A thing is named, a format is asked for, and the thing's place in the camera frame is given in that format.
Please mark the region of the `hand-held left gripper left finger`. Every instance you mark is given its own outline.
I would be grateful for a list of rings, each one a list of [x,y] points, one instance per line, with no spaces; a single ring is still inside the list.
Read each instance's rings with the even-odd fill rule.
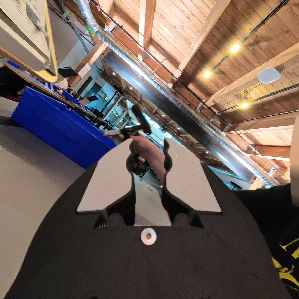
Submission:
[[[77,207],[77,213],[99,214],[105,220],[112,214],[120,214],[126,225],[134,225],[134,154],[135,143],[132,139],[127,139],[98,161]]]

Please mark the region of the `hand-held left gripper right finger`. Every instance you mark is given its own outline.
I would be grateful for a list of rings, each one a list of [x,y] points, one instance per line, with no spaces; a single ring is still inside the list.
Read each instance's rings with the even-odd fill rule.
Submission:
[[[185,214],[190,224],[200,222],[200,214],[221,214],[201,161],[188,149],[170,138],[164,140],[162,205],[173,222]]]

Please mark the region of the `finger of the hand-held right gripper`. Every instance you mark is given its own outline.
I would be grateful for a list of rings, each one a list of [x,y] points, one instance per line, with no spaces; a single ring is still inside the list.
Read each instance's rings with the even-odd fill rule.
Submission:
[[[136,125],[136,126],[130,126],[122,129],[109,130],[106,133],[104,133],[103,136],[109,137],[109,136],[122,134],[126,138],[129,138],[130,136],[134,135],[136,132],[139,132],[140,130],[143,130],[143,125]]]

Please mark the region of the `large blue plastic bin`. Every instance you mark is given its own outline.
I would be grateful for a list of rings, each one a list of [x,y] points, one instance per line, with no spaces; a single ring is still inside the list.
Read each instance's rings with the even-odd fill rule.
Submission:
[[[29,87],[11,119],[84,169],[116,147],[112,139],[65,104]]]

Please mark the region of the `person's right hand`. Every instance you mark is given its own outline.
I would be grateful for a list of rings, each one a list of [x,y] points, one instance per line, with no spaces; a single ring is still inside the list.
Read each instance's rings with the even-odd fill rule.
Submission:
[[[163,182],[166,174],[164,167],[165,155],[153,142],[141,135],[131,136],[135,141],[136,148],[140,151],[141,158],[145,159]]]

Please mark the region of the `white paper notice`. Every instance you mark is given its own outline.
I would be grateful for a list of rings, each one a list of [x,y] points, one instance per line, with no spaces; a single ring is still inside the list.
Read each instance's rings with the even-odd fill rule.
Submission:
[[[91,67],[90,67],[89,63],[86,63],[78,72],[78,76],[83,78],[90,71],[90,69],[91,69]]]

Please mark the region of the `wooden display board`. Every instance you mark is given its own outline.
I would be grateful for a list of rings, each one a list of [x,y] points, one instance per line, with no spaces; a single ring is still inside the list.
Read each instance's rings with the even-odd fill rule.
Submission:
[[[50,83],[54,83],[58,79],[58,68],[57,68],[57,60],[55,55],[55,47],[54,47],[54,41],[53,41],[53,35],[52,35],[52,29],[50,24],[50,17],[49,17],[49,10],[47,1],[46,2],[46,29],[48,33],[48,38],[44,37],[44,35],[35,33],[32,37],[29,37],[30,40],[32,40],[41,50],[44,54],[51,57],[51,63],[48,69],[42,70],[42,71],[35,71],[28,67],[27,65],[23,65],[14,58],[10,56],[6,56],[5,53],[1,51],[1,56],[16,63],[23,69],[27,70],[28,72],[34,74],[36,77],[46,80]]]

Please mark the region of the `person's black yellow shirt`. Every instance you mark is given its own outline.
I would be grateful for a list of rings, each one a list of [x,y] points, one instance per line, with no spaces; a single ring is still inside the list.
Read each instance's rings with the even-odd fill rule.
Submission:
[[[270,248],[280,280],[299,298],[299,208],[293,206],[291,184],[269,189],[234,190],[255,219]]]

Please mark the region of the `white rounded holder bar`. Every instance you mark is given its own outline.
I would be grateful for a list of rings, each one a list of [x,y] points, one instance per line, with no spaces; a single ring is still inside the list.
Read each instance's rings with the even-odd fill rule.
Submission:
[[[2,10],[0,21],[1,51],[35,71],[48,69],[51,57],[44,54]]]

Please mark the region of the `white ceiling sensor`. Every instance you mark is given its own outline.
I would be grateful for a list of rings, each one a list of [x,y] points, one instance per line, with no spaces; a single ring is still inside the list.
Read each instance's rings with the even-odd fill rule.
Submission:
[[[269,67],[257,74],[257,78],[262,84],[271,84],[281,78],[281,74],[274,67]]]

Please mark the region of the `instruction poster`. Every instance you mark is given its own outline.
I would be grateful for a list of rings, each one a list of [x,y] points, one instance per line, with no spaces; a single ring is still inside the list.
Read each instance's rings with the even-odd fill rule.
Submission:
[[[40,33],[48,38],[46,2],[42,0],[1,0],[1,10],[28,37]]]

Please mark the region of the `silver ventilation duct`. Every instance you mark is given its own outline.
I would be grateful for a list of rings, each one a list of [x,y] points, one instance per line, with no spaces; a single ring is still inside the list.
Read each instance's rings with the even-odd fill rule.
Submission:
[[[164,81],[153,75],[116,38],[100,27],[92,15],[88,1],[74,1],[87,25],[101,41],[110,48],[104,55],[104,62],[121,77],[134,86],[155,106],[165,112],[174,122],[199,141],[234,173],[245,178],[245,168],[260,178],[266,186],[279,182],[258,166],[247,154],[213,129],[195,110],[168,87]]]

